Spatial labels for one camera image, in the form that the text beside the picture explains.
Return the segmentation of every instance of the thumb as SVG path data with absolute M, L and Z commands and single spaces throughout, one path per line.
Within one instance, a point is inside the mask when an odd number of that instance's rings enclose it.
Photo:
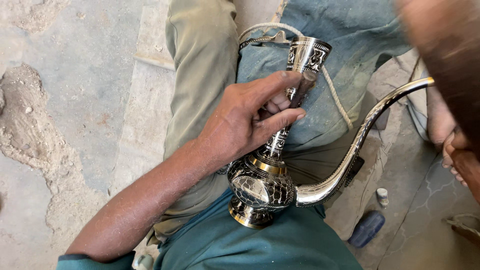
M 282 128 L 305 117 L 306 114 L 307 112 L 302 108 L 286 109 L 276 113 L 257 123 L 257 127 L 254 130 L 255 137 L 262 141 L 266 141 Z

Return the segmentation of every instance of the bare foot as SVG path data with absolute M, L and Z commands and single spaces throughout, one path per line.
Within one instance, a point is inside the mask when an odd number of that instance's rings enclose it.
M 427 115 L 428 135 L 440 151 L 445 139 L 455 129 L 456 122 L 436 87 L 427 88 Z

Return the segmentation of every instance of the concrete floor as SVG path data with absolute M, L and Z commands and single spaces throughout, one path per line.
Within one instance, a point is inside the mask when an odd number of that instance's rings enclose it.
M 234 2 L 241 32 L 270 21 L 280 0 Z M 2 0 L 0 265 L 54 269 L 96 211 L 162 161 L 175 72 L 132 55 L 169 60 L 167 4 Z M 410 52 L 389 61 L 368 90 L 382 97 L 404 84 L 415 59 Z M 404 103 L 392 106 L 386 130 L 371 131 L 361 155 L 365 166 L 326 221 L 346 240 L 364 210 L 378 208 L 375 189 L 389 190 L 384 228 L 365 248 L 349 247 L 362 266 L 475 269 L 479 251 L 441 219 L 480 208 L 448 172 L 424 179 L 435 152 Z M 144 243 L 137 251 L 157 252 Z

